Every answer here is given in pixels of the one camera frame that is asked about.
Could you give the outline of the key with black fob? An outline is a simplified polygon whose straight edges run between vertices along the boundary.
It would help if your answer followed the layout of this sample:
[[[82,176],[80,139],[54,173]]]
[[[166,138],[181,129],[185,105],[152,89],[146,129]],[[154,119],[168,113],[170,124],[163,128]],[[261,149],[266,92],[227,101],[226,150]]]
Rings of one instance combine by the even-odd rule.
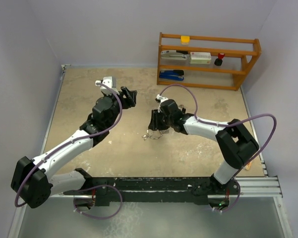
[[[186,108],[185,108],[184,105],[179,105],[179,109],[181,109],[181,111],[182,111],[183,113],[186,112]]]

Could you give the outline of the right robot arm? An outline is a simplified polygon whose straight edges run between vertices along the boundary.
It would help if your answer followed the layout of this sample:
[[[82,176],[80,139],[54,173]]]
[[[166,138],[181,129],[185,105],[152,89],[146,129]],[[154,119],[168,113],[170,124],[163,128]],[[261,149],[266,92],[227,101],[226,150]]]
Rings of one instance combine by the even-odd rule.
[[[158,95],[155,101],[159,106],[151,112],[149,130],[172,128],[177,133],[201,136],[218,143],[224,161],[211,176],[211,190],[216,194],[228,189],[228,182],[259,150],[252,134],[238,119],[231,122],[202,120],[180,109],[173,99]]]

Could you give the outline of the silver keyring with clips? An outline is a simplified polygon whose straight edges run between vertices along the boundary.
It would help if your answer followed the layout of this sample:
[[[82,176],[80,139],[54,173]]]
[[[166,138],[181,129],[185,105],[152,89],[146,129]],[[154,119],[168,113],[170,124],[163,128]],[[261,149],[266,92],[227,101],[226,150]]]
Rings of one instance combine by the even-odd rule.
[[[169,129],[166,129],[166,130],[150,130],[150,129],[147,129],[146,133],[142,136],[142,139],[143,140],[146,140],[146,139],[158,140],[164,134],[167,134],[167,133],[169,133]]]

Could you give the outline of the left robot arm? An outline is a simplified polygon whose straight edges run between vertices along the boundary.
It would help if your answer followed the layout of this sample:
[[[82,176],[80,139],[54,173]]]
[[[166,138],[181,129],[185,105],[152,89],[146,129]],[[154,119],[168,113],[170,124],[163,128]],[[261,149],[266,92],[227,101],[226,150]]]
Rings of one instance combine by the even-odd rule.
[[[42,205],[55,187],[51,180],[56,172],[103,141],[119,123],[122,111],[136,106],[136,90],[121,87],[118,91],[101,81],[96,81],[96,86],[100,87],[103,95],[96,101],[87,120],[72,136],[33,159],[24,156],[18,160],[11,181],[11,188],[16,192],[15,207],[27,204],[37,208]]]

